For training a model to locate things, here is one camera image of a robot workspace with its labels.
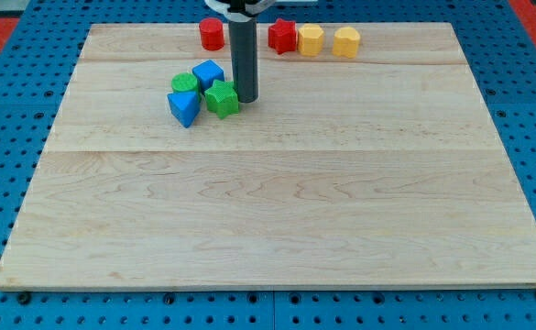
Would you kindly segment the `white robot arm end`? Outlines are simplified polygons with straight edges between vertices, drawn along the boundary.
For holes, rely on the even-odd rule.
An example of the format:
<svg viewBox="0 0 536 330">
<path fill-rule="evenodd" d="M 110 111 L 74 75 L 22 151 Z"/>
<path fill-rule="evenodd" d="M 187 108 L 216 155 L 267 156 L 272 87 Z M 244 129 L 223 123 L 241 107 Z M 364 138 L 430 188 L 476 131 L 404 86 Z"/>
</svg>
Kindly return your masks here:
<svg viewBox="0 0 536 330">
<path fill-rule="evenodd" d="M 317 0 L 204 0 L 214 12 L 229 22 L 244 23 L 272 6 L 316 6 Z"/>
</svg>

